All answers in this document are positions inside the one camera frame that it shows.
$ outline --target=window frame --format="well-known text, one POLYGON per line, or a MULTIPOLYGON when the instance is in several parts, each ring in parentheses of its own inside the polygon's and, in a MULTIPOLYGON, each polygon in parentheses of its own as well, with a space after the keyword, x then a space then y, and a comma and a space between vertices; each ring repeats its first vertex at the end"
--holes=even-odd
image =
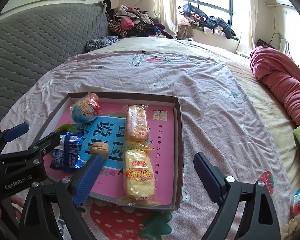
POLYGON ((228 9, 225 9, 225 8, 222 8, 222 7, 210 4, 210 3, 200 2, 199 0, 196 0, 196 1, 195 0, 180 0, 180 1, 193 2, 193 3, 198 4, 198 6, 204 5, 207 7, 211 7, 211 8, 226 12, 229 14, 228 24, 230 25, 230 27, 232 26, 232 18, 233 18, 233 14, 235 13, 235 12, 233 12, 233 0, 229 0, 229 8, 228 9))

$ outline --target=pink towel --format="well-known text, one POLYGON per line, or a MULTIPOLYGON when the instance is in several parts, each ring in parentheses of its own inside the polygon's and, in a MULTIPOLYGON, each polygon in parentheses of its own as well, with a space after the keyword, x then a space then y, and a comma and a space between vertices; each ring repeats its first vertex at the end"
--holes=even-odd
POLYGON ((250 55, 254 77, 265 84, 288 115, 300 125, 300 69, 283 53, 257 47, 250 55))
POLYGON ((121 21, 121 28, 125 31, 130 30, 134 26, 134 23, 132 20, 127 18, 122 18, 121 21))

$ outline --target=bread package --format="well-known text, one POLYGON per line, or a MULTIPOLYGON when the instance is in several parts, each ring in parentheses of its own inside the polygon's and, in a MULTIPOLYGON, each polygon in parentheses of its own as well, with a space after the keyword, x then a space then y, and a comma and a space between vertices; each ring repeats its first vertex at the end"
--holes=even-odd
POLYGON ((149 147, 126 141, 124 152, 124 189, 125 202, 129 204, 159 205, 155 193, 154 172, 148 155, 149 147))
POLYGON ((146 117, 147 106, 128 106, 125 140, 143 143, 149 137, 148 121, 146 117))

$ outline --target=human hand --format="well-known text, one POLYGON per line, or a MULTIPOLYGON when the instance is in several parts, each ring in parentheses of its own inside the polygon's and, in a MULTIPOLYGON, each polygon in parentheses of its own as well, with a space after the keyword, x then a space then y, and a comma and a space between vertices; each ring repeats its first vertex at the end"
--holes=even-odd
MULTIPOLYGON (((25 201, 22 198, 20 198, 19 196, 13 195, 13 196, 11 196, 11 203, 17 204, 19 207, 23 208, 25 201)), ((20 210, 14 206, 12 206, 12 208, 14 210, 14 213, 16 214, 16 217, 20 220, 20 218, 21 218, 20 210)))

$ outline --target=blue book cover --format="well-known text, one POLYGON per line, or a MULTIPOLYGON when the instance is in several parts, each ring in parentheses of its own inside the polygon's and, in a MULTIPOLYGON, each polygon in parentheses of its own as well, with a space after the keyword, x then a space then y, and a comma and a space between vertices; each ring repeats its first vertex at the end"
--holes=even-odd
POLYGON ((79 154, 83 162, 90 158, 90 146, 96 142, 104 142, 109 145, 108 158, 103 166, 121 170, 123 167, 122 145, 124 143, 125 118, 98 116, 92 122, 76 124, 75 132, 83 132, 84 137, 79 143, 79 154))

